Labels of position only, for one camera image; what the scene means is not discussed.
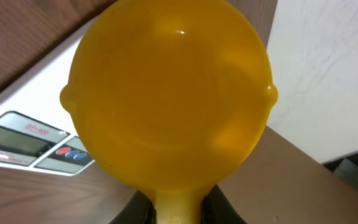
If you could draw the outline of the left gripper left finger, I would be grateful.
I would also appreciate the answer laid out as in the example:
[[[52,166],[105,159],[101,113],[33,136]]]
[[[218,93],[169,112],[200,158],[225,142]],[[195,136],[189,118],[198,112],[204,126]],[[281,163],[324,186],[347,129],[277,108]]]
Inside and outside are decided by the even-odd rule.
[[[156,224],[157,212],[152,202],[137,190],[126,206],[109,224]]]

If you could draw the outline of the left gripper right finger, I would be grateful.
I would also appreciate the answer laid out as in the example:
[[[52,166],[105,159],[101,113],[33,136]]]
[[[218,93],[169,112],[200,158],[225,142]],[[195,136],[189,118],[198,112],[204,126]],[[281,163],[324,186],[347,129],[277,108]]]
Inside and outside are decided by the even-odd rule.
[[[201,224],[247,224],[215,185],[201,204]]]

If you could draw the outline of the yellow measuring scoop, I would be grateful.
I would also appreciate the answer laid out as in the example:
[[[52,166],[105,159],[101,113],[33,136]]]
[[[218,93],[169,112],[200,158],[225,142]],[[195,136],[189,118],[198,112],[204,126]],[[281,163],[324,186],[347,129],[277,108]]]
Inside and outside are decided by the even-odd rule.
[[[250,22],[221,0],[120,0],[91,24],[60,102],[94,160],[199,223],[204,196],[251,153],[278,91]]]

